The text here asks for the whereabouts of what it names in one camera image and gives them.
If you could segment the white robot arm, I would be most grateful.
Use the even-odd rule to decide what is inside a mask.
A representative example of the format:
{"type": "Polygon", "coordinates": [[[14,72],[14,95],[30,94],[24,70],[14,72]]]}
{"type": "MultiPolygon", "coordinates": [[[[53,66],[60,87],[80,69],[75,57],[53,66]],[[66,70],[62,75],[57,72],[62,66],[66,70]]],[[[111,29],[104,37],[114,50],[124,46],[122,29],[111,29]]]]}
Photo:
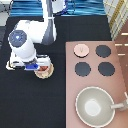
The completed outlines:
{"type": "Polygon", "coordinates": [[[56,40],[52,1],[41,0],[43,21],[20,20],[8,37],[12,49],[10,59],[6,64],[8,70],[24,68],[28,71],[38,71],[42,67],[50,67],[48,55],[38,55],[35,43],[50,45],[56,40]]]}

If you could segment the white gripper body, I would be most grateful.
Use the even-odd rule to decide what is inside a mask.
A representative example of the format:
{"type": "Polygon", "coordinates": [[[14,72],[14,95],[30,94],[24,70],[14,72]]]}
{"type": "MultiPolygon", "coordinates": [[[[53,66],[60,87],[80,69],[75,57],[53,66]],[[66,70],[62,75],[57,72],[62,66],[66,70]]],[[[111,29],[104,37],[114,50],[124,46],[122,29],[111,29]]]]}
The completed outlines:
{"type": "Polygon", "coordinates": [[[50,66],[51,60],[48,55],[36,56],[33,60],[23,62],[20,57],[12,56],[7,62],[14,70],[23,68],[26,71],[37,71],[40,66],[50,66]]]}

